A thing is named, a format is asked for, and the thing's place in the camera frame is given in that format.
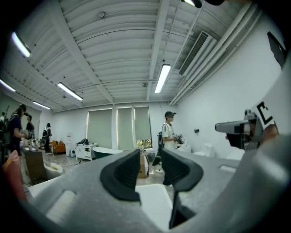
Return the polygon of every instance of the floor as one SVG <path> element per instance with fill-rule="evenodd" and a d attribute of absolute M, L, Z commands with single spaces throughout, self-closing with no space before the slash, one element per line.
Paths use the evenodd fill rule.
<path fill-rule="evenodd" d="M 42 157 L 44 161 L 54 162 L 63 167 L 65 172 L 68 172 L 72 169 L 75 169 L 79 162 L 76 161 L 75 157 L 68 157 L 66 154 L 59 155 L 51 155 L 47 154 L 44 150 L 42 150 Z M 90 160 L 81 159 L 81 163 L 90 162 Z M 137 179 L 136 185 L 148 185 L 148 184 L 163 184 L 164 181 L 164 171 L 161 169 L 162 173 L 156 172 L 156 170 L 160 169 L 160 165 L 152 167 L 152 163 L 150 163 L 149 176 L 143 179 Z M 174 188 L 166 187 L 166 190 L 170 196 L 170 199 L 173 202 L 174 199 Z"/>

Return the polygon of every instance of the white cloth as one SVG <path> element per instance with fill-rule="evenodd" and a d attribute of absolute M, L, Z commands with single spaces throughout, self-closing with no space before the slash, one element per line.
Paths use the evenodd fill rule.
<path fill-rule="evenodd" d="M 163 137 L 168 137 L 168 138 L 173 138 L 175 135 L 174 129 L 172 125 L 169 125 L 167 122 L 164 123 L 163 128 L 162 128 L 162 136 Z M 164 148 L 170 150 L 170 149 L 175 149 L 175 141 L 169 141 L 165 142 Z"/>

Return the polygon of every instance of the ceiling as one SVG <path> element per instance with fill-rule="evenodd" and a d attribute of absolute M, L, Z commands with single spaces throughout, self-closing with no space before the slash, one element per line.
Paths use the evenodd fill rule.
<path fill-rule="evenodd" d="M 45 2 L 17 29 L 31 50 L 30 57 L 24 58 L 11 42 L 1 79 L 21 98 L 53 111 L 170 101 L 182 80 L 179 68 L 201 30 L 219 40 L 241 8 L 237 2 L 226 1 L 218 7 L 206 3 L 183 48 L 199 9 L 180 0 Z M 176 59 L 162 92 L 155 94 L 162 64 L 173 66 Z M 84 100 L 65 94 L 56 86 L 59 82 Z"/>

